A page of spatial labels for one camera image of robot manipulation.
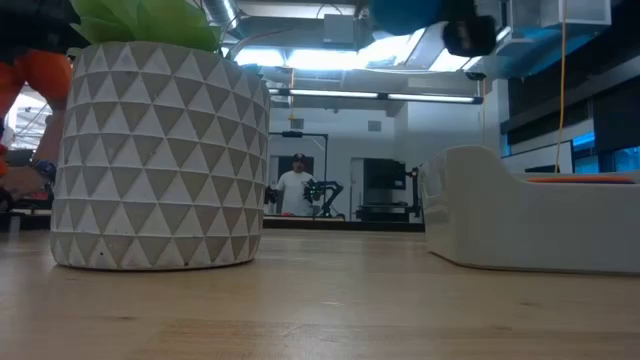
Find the white t-shirt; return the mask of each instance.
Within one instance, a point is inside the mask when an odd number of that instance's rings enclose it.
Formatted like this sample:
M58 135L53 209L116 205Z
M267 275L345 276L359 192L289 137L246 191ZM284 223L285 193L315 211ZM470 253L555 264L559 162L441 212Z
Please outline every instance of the white t-shirt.
M296 216L313 215L311 203L304 198L304 183L311 179L313 176L306 172L296 173L292 170L282 174L276 190L284 191L283 213L289 212Z

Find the green plant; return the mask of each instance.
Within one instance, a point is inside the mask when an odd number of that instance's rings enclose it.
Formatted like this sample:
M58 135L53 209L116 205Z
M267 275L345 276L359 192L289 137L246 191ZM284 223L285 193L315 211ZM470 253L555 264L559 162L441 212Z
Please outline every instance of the green plant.
M71 26L93 44L152 41L205 51L219 48L220 28L185 0L71 0L80 24Z

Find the wooden tabletop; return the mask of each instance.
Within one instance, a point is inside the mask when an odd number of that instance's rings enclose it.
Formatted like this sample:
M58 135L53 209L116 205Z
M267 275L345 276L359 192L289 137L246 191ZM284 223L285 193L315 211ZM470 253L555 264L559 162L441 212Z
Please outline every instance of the wooden tabletop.
M54 266L0 239L0 359L633 359L640 280L469 270L422 234L267 231L249 264Z

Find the orange object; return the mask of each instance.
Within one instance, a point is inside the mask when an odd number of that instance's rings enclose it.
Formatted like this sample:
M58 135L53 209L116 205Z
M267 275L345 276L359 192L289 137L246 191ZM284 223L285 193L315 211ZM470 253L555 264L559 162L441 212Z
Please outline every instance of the orange object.
M71 87L71 63L60 54L29 50L13 65L0 63L0 116L9 112L27 82L53 110L64 110Z

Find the wall vent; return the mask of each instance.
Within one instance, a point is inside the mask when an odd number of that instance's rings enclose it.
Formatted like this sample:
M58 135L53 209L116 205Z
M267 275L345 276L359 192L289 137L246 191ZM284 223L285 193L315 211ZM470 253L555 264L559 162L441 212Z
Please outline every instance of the wall vent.
M369 120L369 132L381 132L382 121Z
M291 130L304 130L304 119L291 119Z

